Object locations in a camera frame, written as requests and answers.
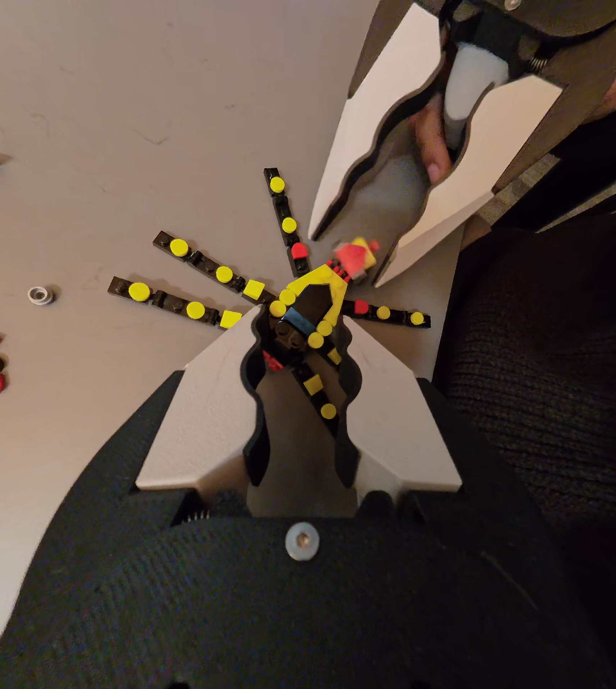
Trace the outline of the person's right hand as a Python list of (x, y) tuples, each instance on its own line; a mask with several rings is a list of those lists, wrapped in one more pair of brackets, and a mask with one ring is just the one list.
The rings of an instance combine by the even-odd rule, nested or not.
[(446, 145), (443, 122), (443, 99), (436, 93), (417, 113), (408, 118), (408, 125), (418, 147), (422, 165), (432, 185), (447, 175), (452, 162)]

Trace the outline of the person's dark knitted sweater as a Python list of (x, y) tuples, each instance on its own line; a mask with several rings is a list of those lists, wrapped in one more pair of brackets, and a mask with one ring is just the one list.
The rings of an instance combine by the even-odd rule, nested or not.
[(463, 248), (434, 383), (531, 491), (616, 669), (616, 213)]

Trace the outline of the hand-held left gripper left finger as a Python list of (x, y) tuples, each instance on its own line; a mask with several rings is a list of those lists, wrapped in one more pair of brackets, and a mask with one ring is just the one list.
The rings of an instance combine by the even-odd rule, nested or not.
[(202, 500), (260, 485), (270, 442), (258, 386), (267, 310), (253, 307), (184, 369), (148, 451), (141, 491), (193, 489)]

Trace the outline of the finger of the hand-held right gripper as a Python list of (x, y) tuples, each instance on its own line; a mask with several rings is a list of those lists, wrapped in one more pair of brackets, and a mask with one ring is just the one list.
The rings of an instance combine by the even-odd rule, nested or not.
[(398, 239), (373, 287), (407, 271), (493, 197), (498, 180), (561, 93), (558, 85), (531, 74), (483, 94), (457, 162), (431, 187), (420, 219)]
[(377, 161), (382, 143), (434, 92), (444, 53), (443, 1), (381, 1), (372, 17), (309, 221), (318, 240)]

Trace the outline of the black yellow lego spider model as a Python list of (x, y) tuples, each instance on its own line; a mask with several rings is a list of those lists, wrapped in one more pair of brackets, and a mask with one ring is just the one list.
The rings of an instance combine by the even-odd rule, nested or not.
[(267, 309), (268, 324), (261, 334), (266, 365), (272, 371), (291, 371), (330, 435), (336, 437), (338, 409), (324, 391), (320, 375), (306, 361), (308, 353), (316, 353), (334, 369), (339, 368), (341, 356), (332, 334), (341, 315), (411, 329), (430, 329), (431, 317), (419, 310), (394, 309), (347, 298), (349, 286), (367, 277), (376, 265), (380, 244), (375, 240), (355, 238), (341, 243), (329, 261), (312, 269), (309, 249), (300, 240), (283, 176), (278, 168), (265, 168), (263, 174), (295, 278), (279, 294), (270, 292), (264, 282), (243, 277), (184, 239), (164, 231), (154, 238), (153, 246), (252, 305)]

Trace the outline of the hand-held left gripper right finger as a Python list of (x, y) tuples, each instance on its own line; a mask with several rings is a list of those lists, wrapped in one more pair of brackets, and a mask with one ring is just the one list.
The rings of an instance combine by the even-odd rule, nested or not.
[(348, 316), (338, 327), (338, 354), (341, 483), (357, 495), (457, 492), (461, 477), (413, 371)]

